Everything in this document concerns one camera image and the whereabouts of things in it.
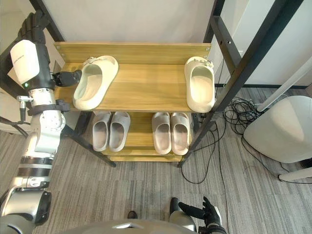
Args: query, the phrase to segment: black metal frame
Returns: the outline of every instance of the black metal frame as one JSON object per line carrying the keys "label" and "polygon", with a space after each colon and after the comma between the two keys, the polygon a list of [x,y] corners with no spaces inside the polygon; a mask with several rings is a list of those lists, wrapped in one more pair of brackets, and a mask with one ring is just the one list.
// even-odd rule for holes
{"label": "black metal frame", "polygon": [[[47,26],[48,31],[55,41],[64,41],[61,33],[53,22],[48,10],[46,9],[42,0],[29,0],[33,7],[38,10],[40,9],[49,19],[50,23]],[[206,113],[206,118],[202,125],[199,127],[195,126],[195,136],[190,144],[189,151],[183,156],[182,160],[179,162],[178,167],[181,167],[187,158],[192,154],[193,150],[199,144],[201,139],[210,130],[211,126],[216,122],[216,120],[222,115],[223,111],[234,98],[237,92],[242,88],[244,83],[247,81],[249,76],[264,58],[268,50],[274,44],[276,39],[279,37],[287,23],[291,20],[303,0],[275,0],[270,11],[268,12],[266,18],[264,19],[262,25],[260,26],[257,34],[255,35],[252,43],[248,47],[245,55],[241,58],[235,43],[229,34],[222,18],[221,12],[225,0],[214,0],[214,5],[212,13],[207,26],[204,42],[211,42],[213,36],[215,35],[218,44],[220,46],[221,52],[224,57],[224,61],[227,64],[231,78],[218,100],[216,101],[212,110]],[[16,98],[17,95],[27,95],[26,91],[21,88],[17,83],[15,83],[7,73],[13,67],[11,59],[9,57],[10,49],[14,43],[12,43],[0,56],[0,86],[12,97]],[[82,112],[81,118],[79,118],[78,125],[86,125],[84,121],[90,119],[86,113]],[[79,126],[76,127],[76,131],[72,130],[70,127],[65,126],[63,134],[70,136],[74,141],[88,149],[95,156],[101,158],[109,165],[115,167],[116,164],[109,160],[107,156],[102,153],[95,152],[92,149],[92,145],[85,141],[78,133]]]}
{"label": "black metal frame", "polygon": [[[56,27],[53,19],[51,18],[48,10],[46,9],[42,0],[29,0],[33,5],[35,10],[41,10],[44,15],[48,18],[49,24],[46,27],[51,34],[54,41],[64,41],[64,38],[58,28]],[[5,90],[9,95],[13,98],[16,98],[18,95],[27,96],[27,92],[19,86],[12,78],[8,75],[8,72],[12,69],[13,64],[11,61],[10,50],[15,45],[15,42],[12,42],[6,50],[1,53],[0,55],[0,87]],[[72,140],[77,142],[79,145],[87,149],[96,157],[100,158],[101,160],[105,161],[112,167],[116,167],[116,164],[111,161],[107,155],[102,154],[101,152],[96,152],[93,150],[92,144],[86,141],[81,134],[84,133],[92,112],[81,112],[75,130],[71,129],[68,125],[66,125],[62,131],[62,136],[66,135],[69,136]]]}
{"label": "black metal frame", "polygon": [[213,34],[215,35],[223,54],[224,61],[231,74],[231,78],[222,90],[222,93],[212,110],[206,114],[205,120],[199,130],[195,133],[188,153],[182,157],[178,167],[181,167],[184,164],[192,154],[193,150],[195,150],[200,143],[201,139],[210,130],[211,126],[220,116],[222,116],[225,108],[262,61],[266,53],[293,17],[302,1],[303,0],[275,0],[243,58],[240,57],[235,43],[220,17],[220,7],[222,8],[224,0],[214,1],[214,7],[209,19],[204,42],[211,42]]}

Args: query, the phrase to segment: pair of slippers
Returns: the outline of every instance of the pair of slippers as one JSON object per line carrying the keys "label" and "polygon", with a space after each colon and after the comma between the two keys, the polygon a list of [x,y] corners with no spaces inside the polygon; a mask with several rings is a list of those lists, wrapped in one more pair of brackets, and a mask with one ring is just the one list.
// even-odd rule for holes
{"label": "pair of slippers", "polygon": [[152,118],[155,150],[165,155],[172,151],[176,155],[185,155],[190,144],[190,122],[185,113],[157,112]]}
{"label": "pair of slippers", "polygon": [[[118,72],[118,62],[112,56],[89,58],[82,69],[73,103],[77,109],[96,108]],[[215,103],[215,76],[212,62],[202,57],[191,57],[185,63],[186,97],[195,112],[206,113]]]}
{"label": "pair of slippers", "polygon": [[93,149],[103,151],[107,144],[113,152],[123,149],[130,127],[130,116],[127,112],[95,112],[93,124]]}

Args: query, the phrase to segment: wooden shelf board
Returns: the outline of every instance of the wooden shelf board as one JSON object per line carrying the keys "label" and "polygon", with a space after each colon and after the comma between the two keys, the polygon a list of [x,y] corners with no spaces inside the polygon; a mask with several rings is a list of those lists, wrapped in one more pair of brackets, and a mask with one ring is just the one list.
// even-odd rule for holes
{"label": "wooden shelf board", "polygon": [[[146,147],[125,147],[119,152],[112,152],[109,149],[102,151],[103,154],[108,156],[118,156],[118,155],[127,155],[127,156],[163,156],[156,152],[154,147],[149,149]],[[175,156],[175,154],[170,151],[168,154],[164,156]]]}
{"label": "wooden shelf board", "polygon": [[[128,156],[163,156],[159,155],[154,148],[152,133],[152,117],[154,113],[132,112],[130,129],[127,135],[125,147],[119,152],[112,152],[109,149],[102,151],[108,156],[128,155]],[[172,151],[165,156],[176,156]]]}
{"label": "wooden shelf board", "polygon": [[[66,63],[63,71],[81,69]],[[72,104],[76,86],[57,87],[56,99]],[[119,64],[119,71],[96,110],[191,112],[186,102],[184,65]]]}
{"label": "wooden shelf board", "polygon": [[119,64],[185,64],[192,56],[208,56],[210,43],[56,42],[65,62],[111,55]]}
{"label": "wooden shelf board", "polygon": [[182,156],[111,156],[114,162],[180,162]]}

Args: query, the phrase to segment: slide sandal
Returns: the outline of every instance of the slide sandal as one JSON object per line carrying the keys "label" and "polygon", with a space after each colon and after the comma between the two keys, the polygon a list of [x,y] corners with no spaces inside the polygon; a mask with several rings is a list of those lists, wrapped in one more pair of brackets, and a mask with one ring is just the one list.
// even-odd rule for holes
{"label": "slide sandal", "polygon": [[190,144],[189,118],[185,113],[172,113],[170,122],[172,151],[176,155],[185,155]]}
{"label": "slide sandal", "polygon": [[171,151],[170,116],[157,112],[152,118],[154,147],[157,153],[165,155]]}
{"label": "slide sandal", "polygon": [[113,115],[109,140],[111,151],[120,151],[125,146],[130,121],[130,115],[127,112],[115,112]]}
{"label": "slide sandal", "polygon": [[89,58],[84,62],[73,104],[79,110],[91,110],[102,101],[118,72],[118,62],[112,56]]}
{"label": "slide sandal", "polygon": [[191,57],[184,66],[186,99],[196,112],[209,112],[215,104],[215,76],[212,62]]}
{"label": "slide sandal", "polygon": [[106,149],[109,139],[109,122],[112,113],[108,111],[94,112],[95,117],[93,120],[92,128],[92,144],[95,151],[103,151]]}

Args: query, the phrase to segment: gray carpet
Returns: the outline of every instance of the gray carpet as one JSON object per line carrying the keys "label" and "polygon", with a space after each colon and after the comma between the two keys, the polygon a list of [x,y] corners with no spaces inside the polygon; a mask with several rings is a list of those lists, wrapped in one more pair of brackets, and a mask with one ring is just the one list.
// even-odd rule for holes
{"label": "gray carpet", "polygon": [[[243,88],[238,96],[261,103],[274,90]],[[306,95],[303,90],[289,90],[287,94]],[[223,119],[218,126],[222,132]],[[90,128],[86,137],[90,137]],[[16,173],[24,142],[22,136],[0,132],[1,193]],[[209,142],[211,134],[200,146]],[[168,220],[171,197],[201,207],[203,195],[219,207],[223,226],[226,229],[229,226],[231,234],[312,233],[312,185],[289,184],[273,178],[249,155],[240,136],[229,127],[220,148],[229,223],[217,151],[206,180],[195,185],[183,179],[176,163],[119,162],[116,168],[111,168],[71,139],[63,139],[51,172],[50,218],[34,233],[54,234],[91,222],[125,218],[130,210],[135,210],[139,218]],[[187,178],[193,181],[203,178],[211,150],[208,147],[190,157],[183,166]],[[264,156],[259,158],[274,173],[285,172],[278,162]],[[298,163],[283,165],[291,171],[301,168]]]}

